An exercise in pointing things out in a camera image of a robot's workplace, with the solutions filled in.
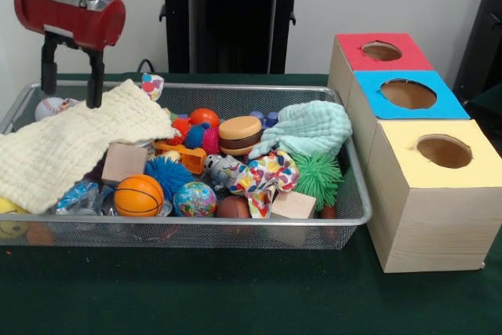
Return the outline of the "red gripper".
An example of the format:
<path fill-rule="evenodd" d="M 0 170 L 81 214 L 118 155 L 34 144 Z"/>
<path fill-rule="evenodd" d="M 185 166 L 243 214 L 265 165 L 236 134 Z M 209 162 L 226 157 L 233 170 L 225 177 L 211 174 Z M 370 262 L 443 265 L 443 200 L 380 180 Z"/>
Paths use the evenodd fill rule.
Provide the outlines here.
<path fill-rule="evenodd" d="M 118 41 L 126 19 L 121 0 L 97 0 L 95 9 L 58 0 L 14 0 L 17 19 L 25 28 L 45 34 L 41 55 L 41 87 L 47 95 L 56 92 L 58 46 L 55 34 L 71 38 L 85 49 L 91 75 L 87 85 L 88 108 L 101 105 L 104 82 L 104 50 Z"/>

